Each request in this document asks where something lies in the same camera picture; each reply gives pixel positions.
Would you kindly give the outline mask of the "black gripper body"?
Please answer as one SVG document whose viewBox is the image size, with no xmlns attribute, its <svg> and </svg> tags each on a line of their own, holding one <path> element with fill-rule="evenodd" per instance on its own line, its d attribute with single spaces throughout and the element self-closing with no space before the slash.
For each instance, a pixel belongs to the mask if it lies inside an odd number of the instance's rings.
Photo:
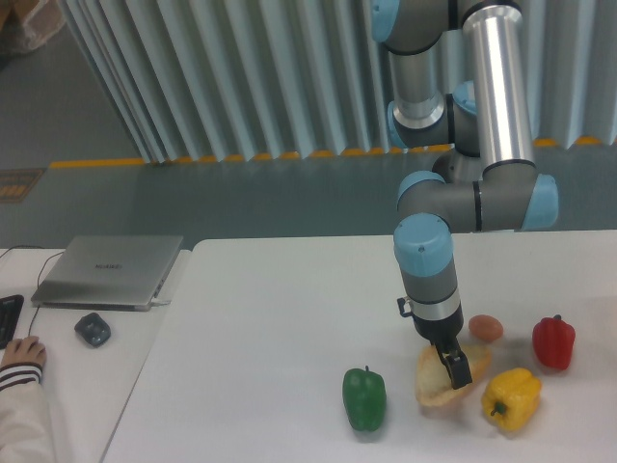
<svg viewBox="0 0 617 463">
<path fill-rule="evenodd" d="M 455 312 L 440 320 L 427 320 L 412 315 L 417 332 L 435 346 L 440 355 L 459 355 L 462 352 L 457 336 L 464 324 L 463 314 Z"/>
</svg>

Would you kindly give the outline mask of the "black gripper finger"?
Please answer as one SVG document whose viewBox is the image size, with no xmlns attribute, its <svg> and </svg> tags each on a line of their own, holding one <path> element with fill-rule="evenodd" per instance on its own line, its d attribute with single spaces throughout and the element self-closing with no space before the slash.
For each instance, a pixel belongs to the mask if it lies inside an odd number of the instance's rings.
<svg viewBox="0 0 617 463">
<path fill-rule="evenodd" d="M 469 361 L 462 349 L 438 350 L 440 361 L 446 368 L 453 390 L 459 390 L 471 383 Z"/>
</svg>

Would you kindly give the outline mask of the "white striped sleeve forearm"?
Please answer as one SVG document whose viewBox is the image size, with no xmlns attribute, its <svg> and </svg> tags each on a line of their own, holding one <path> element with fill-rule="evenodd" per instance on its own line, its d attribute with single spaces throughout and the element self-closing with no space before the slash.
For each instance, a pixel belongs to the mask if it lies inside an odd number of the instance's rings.
<svg viewBox="0 0 617 463">
<path fill-rule="evenodd" d="M 1 368 L 1 461 L 55 462 L 51 419 L 40 380 L 42 367 Z"/>
</svg>

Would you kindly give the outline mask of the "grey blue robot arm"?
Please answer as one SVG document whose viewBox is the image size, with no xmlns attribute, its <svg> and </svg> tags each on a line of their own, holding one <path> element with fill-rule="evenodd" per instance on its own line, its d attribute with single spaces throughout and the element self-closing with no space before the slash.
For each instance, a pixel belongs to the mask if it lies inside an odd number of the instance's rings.
<svg viewBox="0 0 617 463">
<path fill-rule="evenodd" d="M 406 176 L 398 190 L 394 254 L 406 294 L 398 302 L 436 349 L 453 389 L 472 380 L 457 340 L 463 313 L 453 256 L 456 232 L 528 231 L 551 226 L 559 199 L 533 159 L 514 1 L 375 1 L 373 39 L 389 54 L 394 99 L 389 137 L 402 149 L 448 143 L 472 174 Z M 459 30 L 470 48 L 473 103 L 438 88 L 435 47 Z"/>
</svg>

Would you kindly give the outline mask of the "person's hand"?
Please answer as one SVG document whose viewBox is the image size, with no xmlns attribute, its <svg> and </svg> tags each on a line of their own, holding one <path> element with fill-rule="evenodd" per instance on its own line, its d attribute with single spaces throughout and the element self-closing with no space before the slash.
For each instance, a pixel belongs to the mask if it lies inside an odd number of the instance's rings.
<svg viewBox="0 0 617 463">
<path fill-rule="evenodd" d="M 46 361 L 46 348 L 38 337 L 10 341 L 1 360 L 1 387 L 39 383 Z"/>
</svg>

